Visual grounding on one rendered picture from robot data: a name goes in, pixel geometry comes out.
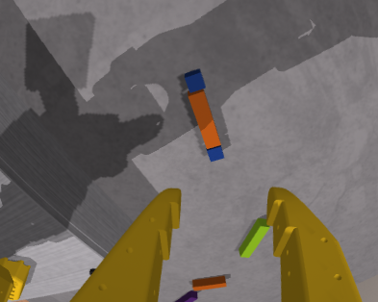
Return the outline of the purple rod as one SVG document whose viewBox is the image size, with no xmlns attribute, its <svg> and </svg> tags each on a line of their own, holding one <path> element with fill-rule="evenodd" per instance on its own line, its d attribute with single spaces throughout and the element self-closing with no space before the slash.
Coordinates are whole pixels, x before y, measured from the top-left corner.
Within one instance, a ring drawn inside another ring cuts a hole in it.
<svg viewBox="0 0 378 302">
<path fill-rule="evenodd" d="M 188 293 L 186 293 L 184 296 L 182 296 L 181 298 L 176 300 L 175 302 L 193 302 L 196 299 L 198 299 L 197 298 L 197 291 L 191 290 Z"/>
</svg>

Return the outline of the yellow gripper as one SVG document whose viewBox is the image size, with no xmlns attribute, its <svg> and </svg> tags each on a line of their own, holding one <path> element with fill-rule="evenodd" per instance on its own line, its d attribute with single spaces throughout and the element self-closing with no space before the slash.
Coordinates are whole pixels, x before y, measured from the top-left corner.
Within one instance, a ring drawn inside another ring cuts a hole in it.
<svg viewBox="0 0 378 302">
<path fill-rule="evenodd" d="M 159 193 L 69 302 L 158 302 L 180 213 L 180 189 Z M 363 302 L 339 242 L 293 193 L 269 189 L 266 224 L 281 259 L 281 302 Z"/>
</svg>

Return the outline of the lime green rod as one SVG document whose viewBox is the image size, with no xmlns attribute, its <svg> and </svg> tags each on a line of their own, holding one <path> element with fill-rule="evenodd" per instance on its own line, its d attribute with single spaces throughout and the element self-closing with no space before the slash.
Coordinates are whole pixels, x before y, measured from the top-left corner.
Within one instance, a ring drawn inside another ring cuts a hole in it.
<svg viewBox="0 0 378 302">
<path fill-rule="evenodd" d="M 239 255 L 244 258 L 249 258 L 269 228 L 270 227 L 266 224 L 266 219 L 258 218 L 240 246 Z"/>
</svg>

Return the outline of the orange rod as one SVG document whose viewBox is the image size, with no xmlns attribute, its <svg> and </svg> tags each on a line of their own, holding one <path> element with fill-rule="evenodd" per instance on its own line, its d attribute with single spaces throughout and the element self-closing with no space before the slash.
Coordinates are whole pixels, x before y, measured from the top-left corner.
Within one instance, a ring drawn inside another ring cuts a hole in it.
<svg viewBox="0 0 378 302">
<path fill-rule="evenodd" d="M 192 280 L 193 290 L 216 289 L 226 287 L 224 276 Z"/>
<path fill-rule="evenodd" d="M 204 89 L 188 91 L 188 97 L 207 149 L 221 145 Z"/>
</svg>

